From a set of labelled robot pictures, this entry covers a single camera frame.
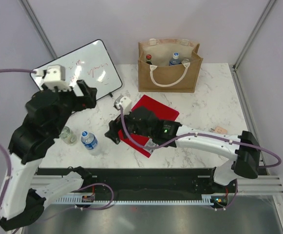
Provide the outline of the blue label plastic bottle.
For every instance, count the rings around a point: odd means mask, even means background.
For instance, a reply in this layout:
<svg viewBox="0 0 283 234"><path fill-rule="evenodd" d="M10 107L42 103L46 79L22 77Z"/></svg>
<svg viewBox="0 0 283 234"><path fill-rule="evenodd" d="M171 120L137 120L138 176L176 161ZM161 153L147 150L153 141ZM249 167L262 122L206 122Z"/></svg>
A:
<svg viewBox="0 0 283 234"><path fill-rule="evenodd" d="M81 133L81 142L91 155L97 156L101 154L100 144L93 133L83 131Z"/></svg>
<svg viewBox="0 0 283 234"><path fill-rule="evenodd" d="M169 66L179 65L181 64L181 60L179 59L179 53L175 52L172 55L172 58L169 60Z"/></svg>

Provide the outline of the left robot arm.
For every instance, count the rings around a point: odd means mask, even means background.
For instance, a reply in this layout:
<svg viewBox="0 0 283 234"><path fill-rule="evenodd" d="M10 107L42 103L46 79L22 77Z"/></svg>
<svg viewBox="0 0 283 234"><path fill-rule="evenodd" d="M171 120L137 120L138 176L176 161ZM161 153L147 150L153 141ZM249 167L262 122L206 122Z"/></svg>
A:
<svg viewBox="0 0 283 234"><path fill-rule="evenodd" d="M79 80L82 91L44 88L33 94L25 107L27 115L3 149L7 161L4 184L0 189L0 227L16 232L37 221L44 210L59 197L77 190L89 191L90 173L82 167L72 169L59 181L42 189L32 189L31 181L48 149L59 138L74 112L96 106L97 89Z"/></svg>

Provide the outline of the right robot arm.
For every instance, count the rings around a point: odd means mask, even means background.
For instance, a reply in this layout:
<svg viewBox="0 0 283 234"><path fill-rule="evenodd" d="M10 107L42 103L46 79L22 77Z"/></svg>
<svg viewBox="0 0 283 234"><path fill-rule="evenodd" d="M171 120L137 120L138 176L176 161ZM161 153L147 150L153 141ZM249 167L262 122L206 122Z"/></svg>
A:
<svg viewBox="0 0 283 234"><path fill-rule="evenodd" d="M248 131L227 136L207 133L176 121L159 119L154 112L141 106L128 114L120 113L110 121L105 137L119 144L120 132L138 147L142 145L132 138L133 135L152 139L154 149L193 148L224 156L227 162L215 167L208 180L209 188L214 192L221 191L235 179L256 179L259 174L261 150L256 138Z"/></svg>

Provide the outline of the red cap cola bottle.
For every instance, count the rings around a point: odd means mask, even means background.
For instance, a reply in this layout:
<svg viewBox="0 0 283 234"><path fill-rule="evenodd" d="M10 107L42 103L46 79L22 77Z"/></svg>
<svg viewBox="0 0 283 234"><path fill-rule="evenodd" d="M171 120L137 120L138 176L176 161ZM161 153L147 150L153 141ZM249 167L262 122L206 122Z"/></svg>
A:
<svg viewBox="0 0 283 234"><path fill-rule="evenodd" d="M150 55L150 54L147 54L147 55L146 55L146 63L149 64L149 65L152 65L152 62L151 62L151 55Z"/></svg>

